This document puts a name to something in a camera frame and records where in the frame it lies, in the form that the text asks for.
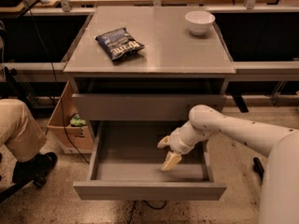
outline open drawer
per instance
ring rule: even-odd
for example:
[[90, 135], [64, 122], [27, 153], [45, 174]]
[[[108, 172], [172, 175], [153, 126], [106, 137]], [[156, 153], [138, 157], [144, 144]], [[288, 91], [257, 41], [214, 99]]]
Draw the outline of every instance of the open drawer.
[[181, 123], [107, 121], [99, 125], [87, 181], [75, 182], [82, 200], [218, 200], [226, 189], [215, 183], [206, 142], [161, 171], [167, 149], [158, 142]]

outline white bowl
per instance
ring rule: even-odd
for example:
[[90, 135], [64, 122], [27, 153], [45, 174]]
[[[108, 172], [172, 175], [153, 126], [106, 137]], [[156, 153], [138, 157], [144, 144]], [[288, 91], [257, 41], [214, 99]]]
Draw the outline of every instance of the white bowl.
[[205, 34], [215, 21], [215, 16], [206, 11], [191, 11], [185, 16], [187, 27], [194, 35]]

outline gray tabletop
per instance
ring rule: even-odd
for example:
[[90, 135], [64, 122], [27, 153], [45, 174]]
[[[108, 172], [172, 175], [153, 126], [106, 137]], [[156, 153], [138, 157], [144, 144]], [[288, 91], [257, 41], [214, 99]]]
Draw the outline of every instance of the gray tabletop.
[[[185, 14], [200, 7], [98, 7], [65, 72], [90, 76], [111, 74], [233, 74], [231, 61], [212, 27], [192, 35]], [[136, 55], [112, 62], [95, 37], [126, 27], [145, 45]]]

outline person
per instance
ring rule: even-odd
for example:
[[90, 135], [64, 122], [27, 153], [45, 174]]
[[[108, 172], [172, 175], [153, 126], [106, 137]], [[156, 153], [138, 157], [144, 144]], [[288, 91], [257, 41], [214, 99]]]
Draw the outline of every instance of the person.
[[0, 100], [0, 147], [5, 145], [17, 160], [13, 183], [26, 183], [52, 170], [57, 161], [56, 154], [39, 153], [46, 141], [45, 134], [24, 102]]

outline closed drawer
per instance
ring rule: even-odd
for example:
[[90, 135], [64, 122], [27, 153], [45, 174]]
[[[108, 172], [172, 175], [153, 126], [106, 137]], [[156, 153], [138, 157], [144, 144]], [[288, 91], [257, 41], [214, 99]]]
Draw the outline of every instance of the closed drawer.
[[73, 99], [80, 116], [88, 120], [187, 120], [195, 105], [222, 111], [226, 96], [75, 93]]
[[161, 171], [168, 150], [158, 142], [174, 121], [107, 121], [95, 138], [88, 178], [75, 182], [82, 200], [218, 200], [225, 184], [214, 182], [206, 143]]

